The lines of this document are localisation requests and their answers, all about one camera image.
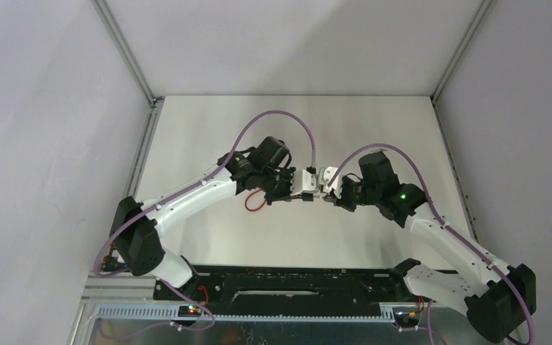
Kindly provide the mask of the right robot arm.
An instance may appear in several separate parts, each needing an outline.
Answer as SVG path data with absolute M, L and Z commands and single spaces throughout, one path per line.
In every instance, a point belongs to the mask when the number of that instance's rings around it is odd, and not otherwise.
M 408 160 L 419 185 L 402 183 L 382 151 L 359 159 L 362 176 L 354 181 L 340 167 L 328 167 L 325 189 L 335 205 L 355 211 L 375 206 L 388 220 L 423 240 L 455 270 L 447 275 L 407 259 L 389 281 L 392 296 L 408 300 L 413 295 L 430 298 L 466 317 L 484 339 L 498 344 L 521 344 L 513 332 L 528 328 L 527 344 L 536 343 L 533 314 L 536 311 L 536 276 L 526 264 L 514 267 L 471 237 L 437 208 L 418 167 Z

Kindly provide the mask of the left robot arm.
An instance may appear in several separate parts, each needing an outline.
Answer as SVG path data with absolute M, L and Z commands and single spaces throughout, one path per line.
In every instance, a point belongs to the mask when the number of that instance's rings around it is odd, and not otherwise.
M 169 283 L 179 298 L 192 298 L 198 290 L 193 266 L 162 240 L 188 217 L 243 191 L 288 193 L 294 171 L 291 159 L 282 140 L 266 137 L 258 147 L 226 153 L 183 188 L 145 201 L 122 199 L 110 231 L 115 250 L 134 276 L 153 275 Z

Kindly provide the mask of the red cable lock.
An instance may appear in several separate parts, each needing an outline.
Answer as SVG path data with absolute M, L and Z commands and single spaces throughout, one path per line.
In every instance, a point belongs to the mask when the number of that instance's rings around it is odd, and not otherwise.
M 263 190 L 255 190 L 251 192 L 244 201 L 246 211 L 254 213 L 261 211 L 267 202 L 265 200 L 265 192 Z

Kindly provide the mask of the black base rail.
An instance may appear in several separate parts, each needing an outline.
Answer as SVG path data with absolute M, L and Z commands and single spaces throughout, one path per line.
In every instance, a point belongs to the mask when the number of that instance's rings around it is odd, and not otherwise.
M 410 292 L 397 270 L 197 265 L 182 289 L 221 317 L 371 318 L 388 303 L 422 311 L 427 297 Z

